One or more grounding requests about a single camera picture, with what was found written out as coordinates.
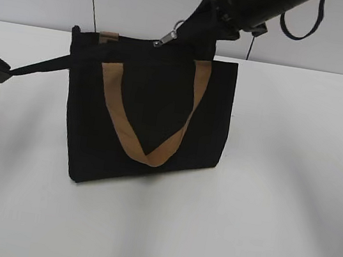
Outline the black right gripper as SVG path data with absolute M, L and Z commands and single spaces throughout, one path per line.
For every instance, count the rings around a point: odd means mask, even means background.
M 310 0 L 202 0 L 176 30 L 177 44 L 202 40 L 237 40 L 240 31 L 257 37 L 265 34 L 266 22 L 280 18 L 282 32 L 292 40 L 303 40 L 314 34 L 316 27 L 304 36 L 294 36 L 287 28 L 286 12 Z

